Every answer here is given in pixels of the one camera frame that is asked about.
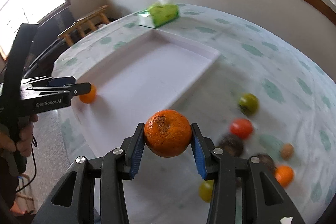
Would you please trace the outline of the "person left hand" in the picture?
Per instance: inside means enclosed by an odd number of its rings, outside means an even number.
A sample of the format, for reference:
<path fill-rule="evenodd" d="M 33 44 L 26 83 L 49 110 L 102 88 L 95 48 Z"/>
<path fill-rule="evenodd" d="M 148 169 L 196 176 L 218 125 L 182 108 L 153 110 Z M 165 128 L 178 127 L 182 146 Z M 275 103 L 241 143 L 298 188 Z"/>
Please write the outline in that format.
<path fill-rule="evenodd" d="M 34 123 L 38 121 L 38 116 L 33 114 L 30 116 L 29 122 L 20 131 L 20 141 L 14 142 L 8 135 L 1 132 L 0 147 L 1 152 L 19 151 L 23 157 L 29 157 L 32 153 L 31 142 L 33 141 Z"/>

